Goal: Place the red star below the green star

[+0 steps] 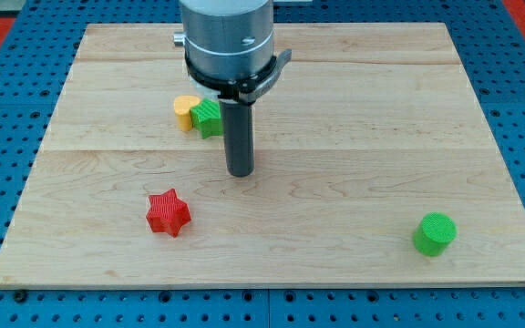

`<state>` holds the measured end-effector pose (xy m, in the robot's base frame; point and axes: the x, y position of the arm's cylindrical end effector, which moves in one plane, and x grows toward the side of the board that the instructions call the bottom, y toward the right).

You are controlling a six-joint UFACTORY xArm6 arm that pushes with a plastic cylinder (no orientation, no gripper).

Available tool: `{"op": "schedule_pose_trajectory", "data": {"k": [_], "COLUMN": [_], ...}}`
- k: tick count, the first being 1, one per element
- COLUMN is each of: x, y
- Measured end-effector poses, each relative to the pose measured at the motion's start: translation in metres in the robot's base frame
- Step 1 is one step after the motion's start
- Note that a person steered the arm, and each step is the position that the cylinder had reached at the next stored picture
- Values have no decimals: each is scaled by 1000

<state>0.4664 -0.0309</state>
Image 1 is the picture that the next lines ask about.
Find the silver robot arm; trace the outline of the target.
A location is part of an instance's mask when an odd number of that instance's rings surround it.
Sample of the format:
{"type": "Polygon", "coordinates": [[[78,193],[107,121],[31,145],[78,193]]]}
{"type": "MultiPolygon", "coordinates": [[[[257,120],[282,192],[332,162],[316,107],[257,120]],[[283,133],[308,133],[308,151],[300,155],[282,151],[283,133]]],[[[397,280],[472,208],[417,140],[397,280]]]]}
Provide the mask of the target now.
{"type": "Polygon", "coordinates": [[[275,66],[272,0],[180,0],[185,60],[192,79],[228,94],[275,66]]]}

